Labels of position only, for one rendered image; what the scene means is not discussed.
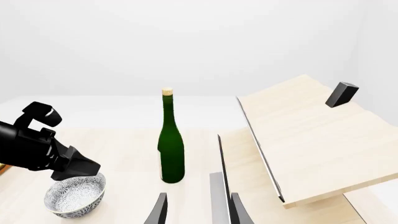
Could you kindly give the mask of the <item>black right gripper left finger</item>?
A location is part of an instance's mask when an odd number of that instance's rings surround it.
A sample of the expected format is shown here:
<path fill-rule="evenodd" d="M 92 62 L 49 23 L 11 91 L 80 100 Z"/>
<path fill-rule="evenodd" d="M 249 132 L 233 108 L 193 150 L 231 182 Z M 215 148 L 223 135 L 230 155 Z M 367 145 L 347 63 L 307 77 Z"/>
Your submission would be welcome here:
<path fill-rule="evenodd" d="M 167 218 L 167 210 L 167 194 L 165 192 L 162 192 L 159 194 L 159 197 L 144 224 L 165 224 Z"/>

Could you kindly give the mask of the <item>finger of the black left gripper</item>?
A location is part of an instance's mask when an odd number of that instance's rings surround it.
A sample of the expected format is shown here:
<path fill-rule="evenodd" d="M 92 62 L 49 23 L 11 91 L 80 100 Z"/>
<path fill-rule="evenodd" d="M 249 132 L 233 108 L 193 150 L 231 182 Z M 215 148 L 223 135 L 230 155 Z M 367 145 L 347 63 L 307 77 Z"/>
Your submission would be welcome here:
<path fill-rule="evenodd" d="M 68 147 L 53 164 L 51 179 L 66 180 L 72 177 L 91 177 L 97 175 L 100 164 L 86 158 L 73 146 Z"/>

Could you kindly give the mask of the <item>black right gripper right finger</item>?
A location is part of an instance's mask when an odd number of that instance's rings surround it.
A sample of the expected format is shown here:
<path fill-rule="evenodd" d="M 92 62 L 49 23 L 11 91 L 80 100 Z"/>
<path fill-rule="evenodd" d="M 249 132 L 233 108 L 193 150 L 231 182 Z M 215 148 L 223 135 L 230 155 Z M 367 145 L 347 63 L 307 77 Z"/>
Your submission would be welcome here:
<path fill-rule="evenodd" d="M 237 216 L 237 224 L 254 224 L 251 217 L 247 213 L 247 211 L 239 197 L 239 194 L 236 192 L 233 192 L 231 194 L 231 199 L 233 201 L 234 211 Z"/>

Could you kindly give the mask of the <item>blue-white patterned bowl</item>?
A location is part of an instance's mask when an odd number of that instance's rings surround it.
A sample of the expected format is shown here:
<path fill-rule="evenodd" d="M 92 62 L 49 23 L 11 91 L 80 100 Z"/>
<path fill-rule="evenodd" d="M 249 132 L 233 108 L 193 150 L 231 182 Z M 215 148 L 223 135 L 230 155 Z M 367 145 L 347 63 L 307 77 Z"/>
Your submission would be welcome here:
<path fill-rule="evenodd" d="M 105 188 L 106 178 L 102 173 L 61 180 L 46 191 L 44 205 L 58 217 L 79 218 L 101 203 Z"/>

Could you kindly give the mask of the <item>pale wooden cabinet drawer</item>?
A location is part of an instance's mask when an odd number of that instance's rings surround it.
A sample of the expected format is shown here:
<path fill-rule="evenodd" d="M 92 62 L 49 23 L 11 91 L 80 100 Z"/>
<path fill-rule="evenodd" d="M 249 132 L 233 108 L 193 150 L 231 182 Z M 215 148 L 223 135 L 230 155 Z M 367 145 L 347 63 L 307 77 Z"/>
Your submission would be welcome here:
<path fill-rule="evenodd" d="M 248 128 L 221 134 L 229 187 L 254 224 L 287 224 L 272 182 Z"/>

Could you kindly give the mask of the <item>pale wooden cabinet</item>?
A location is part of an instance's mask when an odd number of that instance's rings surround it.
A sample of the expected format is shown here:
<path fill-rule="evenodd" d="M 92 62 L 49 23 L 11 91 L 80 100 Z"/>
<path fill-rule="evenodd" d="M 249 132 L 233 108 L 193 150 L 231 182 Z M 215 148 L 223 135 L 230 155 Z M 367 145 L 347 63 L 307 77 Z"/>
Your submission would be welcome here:
<path fill-rule="evenodd" d="M 248 212 L 255 224 L 398 224 L 370 191 L 398 180 L 398 127 L 301 75 L 237 97 L 268 188 Z"/>

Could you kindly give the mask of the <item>black plate on stalk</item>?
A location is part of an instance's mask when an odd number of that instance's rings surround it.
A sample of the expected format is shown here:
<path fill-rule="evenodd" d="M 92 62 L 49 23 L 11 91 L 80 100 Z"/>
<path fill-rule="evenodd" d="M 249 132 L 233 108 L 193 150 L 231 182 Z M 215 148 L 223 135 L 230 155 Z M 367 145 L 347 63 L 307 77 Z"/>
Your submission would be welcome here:
<path fill-rule="evenodd" d="M 23 114 L 14 123 L 18 128 L 28 128 L 33 120 L 51 127 L 62 122 L 62 117 L 52 106 L 36 101 L 26 106 L 22 112 Z"/>

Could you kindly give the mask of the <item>green wine bottle with cork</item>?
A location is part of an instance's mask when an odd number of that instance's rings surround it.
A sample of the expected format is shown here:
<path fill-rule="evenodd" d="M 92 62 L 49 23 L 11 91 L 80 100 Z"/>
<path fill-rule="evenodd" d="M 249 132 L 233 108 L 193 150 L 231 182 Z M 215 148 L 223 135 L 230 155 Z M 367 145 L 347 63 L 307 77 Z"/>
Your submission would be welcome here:
<path fill-rule="evenodd" d="M 162 89 L 163 125 L 159 135 L 157 150 L 159 152 L 161 179 L 174 184 L 185 175 L 185 154 L 182 136 L 174 117 L 173 89 Z"/>

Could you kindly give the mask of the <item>dark grey block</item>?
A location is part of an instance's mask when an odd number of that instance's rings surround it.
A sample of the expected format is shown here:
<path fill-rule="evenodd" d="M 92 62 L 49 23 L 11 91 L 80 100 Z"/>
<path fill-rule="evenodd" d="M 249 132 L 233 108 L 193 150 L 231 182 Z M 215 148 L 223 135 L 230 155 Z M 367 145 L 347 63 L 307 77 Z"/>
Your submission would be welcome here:
<path fill-rule="evenodd" d="M 325 104 L 330 108 L 335 108 L 337 106 L 346 104 L 350 102 L 358 90 L 359 87 L 356 85 L 346 82 L 339 82 L 329 98 L 326 100 Z"/>

